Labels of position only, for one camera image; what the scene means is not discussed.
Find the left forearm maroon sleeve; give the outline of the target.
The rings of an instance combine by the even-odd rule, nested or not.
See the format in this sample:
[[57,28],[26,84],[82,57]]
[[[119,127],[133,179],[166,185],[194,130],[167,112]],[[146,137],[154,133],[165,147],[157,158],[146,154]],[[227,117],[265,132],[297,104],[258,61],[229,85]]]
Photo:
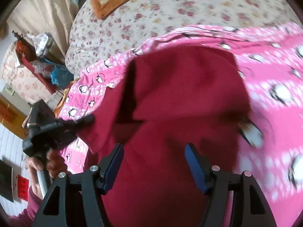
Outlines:
[[42,200],[33,193],[32,187],[28,191],[28,205],[18,216],[9,217],[9,226],[31,227]]

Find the person's left hand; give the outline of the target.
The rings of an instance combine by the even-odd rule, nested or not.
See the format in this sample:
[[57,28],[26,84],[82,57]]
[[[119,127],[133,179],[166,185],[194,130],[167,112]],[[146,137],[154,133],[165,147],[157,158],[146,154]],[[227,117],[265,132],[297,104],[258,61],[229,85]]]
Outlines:
[[38,183],[37,171],[46,169],[51,178],[56,178],[60,172],[67,172],[65,160],[57,150],[50,150],[47,153],[47,163],[45,166],[35,157],[27,158],[27,166],[31,176],[33,194],[40,199],[43,199],[43,196]]

